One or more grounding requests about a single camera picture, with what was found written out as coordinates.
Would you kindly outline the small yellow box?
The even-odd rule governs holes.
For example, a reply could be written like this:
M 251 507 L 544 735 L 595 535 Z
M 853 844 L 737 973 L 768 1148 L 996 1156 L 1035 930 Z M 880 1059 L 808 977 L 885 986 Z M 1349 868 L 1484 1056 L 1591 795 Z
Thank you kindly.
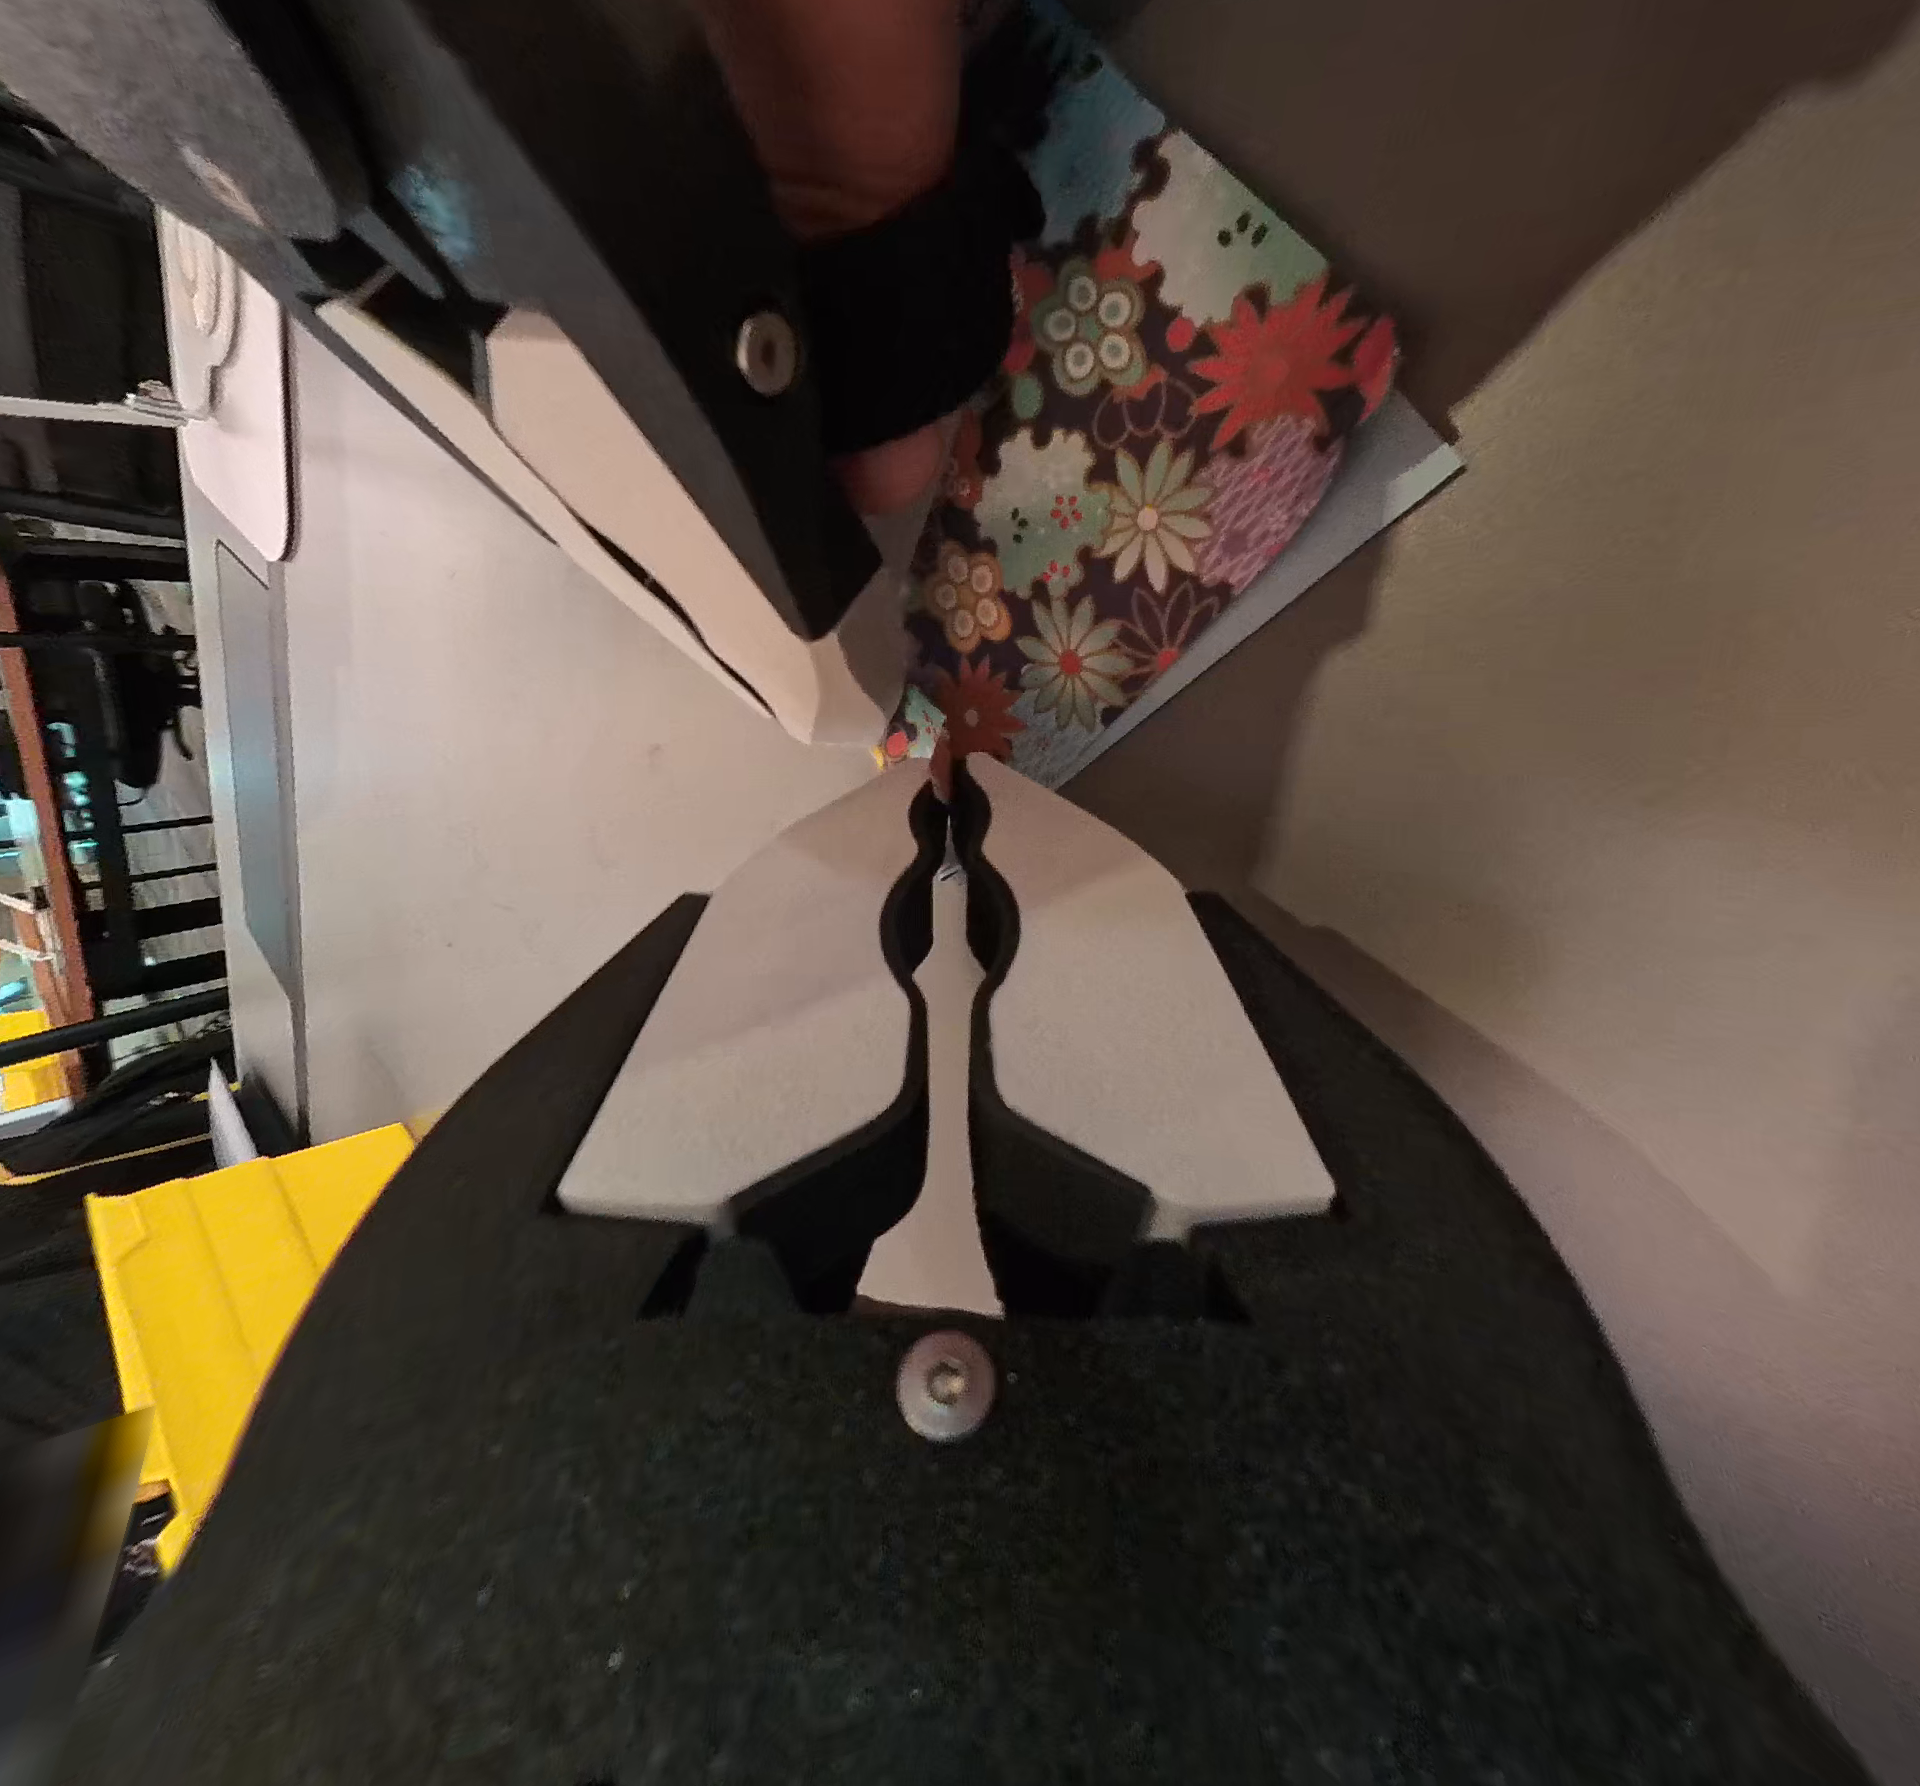
M 2 1044 L 40 1037 L 51 1030 L 46 1008 L 4 1008 Z M 2 1069 L 4 1113 L 28 1112 L 49 1104 L 74 1104 L 83 1095 L 83 1059 L 77 1052 L 48 1054 Z

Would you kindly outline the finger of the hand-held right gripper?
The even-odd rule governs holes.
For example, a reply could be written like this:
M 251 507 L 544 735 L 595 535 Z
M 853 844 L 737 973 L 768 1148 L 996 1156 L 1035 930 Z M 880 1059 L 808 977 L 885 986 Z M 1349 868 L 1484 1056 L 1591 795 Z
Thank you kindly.
M 740 698 L 755 698 L 797 741 L 885 741 L 905 675 L 907 511 L 860 519 L 875 535 L 875 577 L 827 637 L 808 641 L 760 598 L 555 324 L 510 309 L 488 340 L 488 383 L 493 429 L 586 525 L 612 580 L 639 594 L 642 616 L 685 657 Z
M 582 571 L 784 721 L 784 622 L 547 316 L 507 309 L 483 337 L 482 396 L 348 299 L 321 303 L 318 317 Z

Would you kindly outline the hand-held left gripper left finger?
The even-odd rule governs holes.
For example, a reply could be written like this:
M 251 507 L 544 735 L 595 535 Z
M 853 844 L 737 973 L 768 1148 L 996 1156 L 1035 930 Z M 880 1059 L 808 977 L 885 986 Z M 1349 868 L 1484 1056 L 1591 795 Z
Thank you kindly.
M 789 823 L 697 912 L 557 1179 L 580 1215 L 875 1239 L 927 1167 L 934 787 L 896 765 Z

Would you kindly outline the black metal frame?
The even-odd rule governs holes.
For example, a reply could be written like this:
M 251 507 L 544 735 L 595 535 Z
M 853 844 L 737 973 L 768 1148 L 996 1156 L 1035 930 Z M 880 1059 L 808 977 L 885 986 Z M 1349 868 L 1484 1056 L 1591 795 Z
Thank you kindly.
M 2 581 L 28 647 L 80 889 L 91 1020 L 4 1041 L 80 1054 L 83 1094 L 228 1015 L 221 879 L 154 214 L 11 91 L 2 107 Z M 4 717 L 4 819 L 26 819 Z M 4 1008 L 35 1008 L 4 950 Z

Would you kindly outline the brown wooden frame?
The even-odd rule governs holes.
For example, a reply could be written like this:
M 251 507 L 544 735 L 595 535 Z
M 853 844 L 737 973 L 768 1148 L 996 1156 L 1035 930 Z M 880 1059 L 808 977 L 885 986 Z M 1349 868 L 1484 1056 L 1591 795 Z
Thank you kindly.
M 4 952 L 28 971 L 54 1028 L 94 1017 L 97 1002 L 85 975 L 81 891 L 65 845 L 63 787 L 42 735 L 30 650 L 10 581 L 2 581 L 2 698 L 10 725 L 19 823 L 4 819 Z

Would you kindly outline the person's right hand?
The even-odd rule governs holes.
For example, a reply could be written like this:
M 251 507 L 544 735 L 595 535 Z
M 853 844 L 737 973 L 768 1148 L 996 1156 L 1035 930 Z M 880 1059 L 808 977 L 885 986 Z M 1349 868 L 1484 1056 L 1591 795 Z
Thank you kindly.
M 827 465 L 866 519 L 942 478 L 1042 206 L 963 105 L 969 0 L 696 0 L 772 199 Z

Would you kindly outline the white rounded board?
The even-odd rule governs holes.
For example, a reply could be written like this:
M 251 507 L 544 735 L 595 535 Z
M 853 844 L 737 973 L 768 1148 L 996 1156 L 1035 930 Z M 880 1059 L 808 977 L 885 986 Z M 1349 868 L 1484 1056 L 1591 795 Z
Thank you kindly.
M 183 472 L 266 562 L 294 542 L 286 322 L 211 237 L 156 212 L 170 391 Z

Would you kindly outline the yellow plastic bin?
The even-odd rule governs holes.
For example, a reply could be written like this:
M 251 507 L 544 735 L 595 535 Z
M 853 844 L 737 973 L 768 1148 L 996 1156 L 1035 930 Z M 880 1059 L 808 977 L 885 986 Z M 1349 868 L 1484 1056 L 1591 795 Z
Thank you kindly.
M 149 1420 L 140 1487 L 171 1503 L 156 1534 L 163 1577 L 325 1269 L 413 1148 L 406 1125 L 376 1125 L 85 1198 L 122 1412 Z

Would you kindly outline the grey metal panel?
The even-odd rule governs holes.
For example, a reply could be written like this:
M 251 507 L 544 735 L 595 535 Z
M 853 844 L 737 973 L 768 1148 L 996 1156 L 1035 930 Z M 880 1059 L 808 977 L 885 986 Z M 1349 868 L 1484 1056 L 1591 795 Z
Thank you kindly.
M 226 953 L 243 1102 L 277 1149 L 309 1144 L 291 685 L 280 569 L 211 544 Z

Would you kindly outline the floral origami paper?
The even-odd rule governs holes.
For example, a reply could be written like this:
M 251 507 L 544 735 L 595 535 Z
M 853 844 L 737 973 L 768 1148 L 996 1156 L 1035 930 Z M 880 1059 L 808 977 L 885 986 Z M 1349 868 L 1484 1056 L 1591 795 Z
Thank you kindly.
M 905 594 L 877 765 L 1061 785 L 1464 467 L 1394 317 L 1060 0 L 972 63 L 1043 221 Z

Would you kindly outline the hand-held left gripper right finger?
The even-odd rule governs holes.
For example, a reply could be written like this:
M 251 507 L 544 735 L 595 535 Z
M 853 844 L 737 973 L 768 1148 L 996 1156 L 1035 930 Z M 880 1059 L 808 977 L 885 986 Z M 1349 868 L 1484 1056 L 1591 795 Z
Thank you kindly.
M 1144 1193 L 1126 1243 L 1325 1215 L 1331 1174 L 1179 879 L 1007 764 L 965 772 L 1017 920 L 982 961 L 998 1099 Z

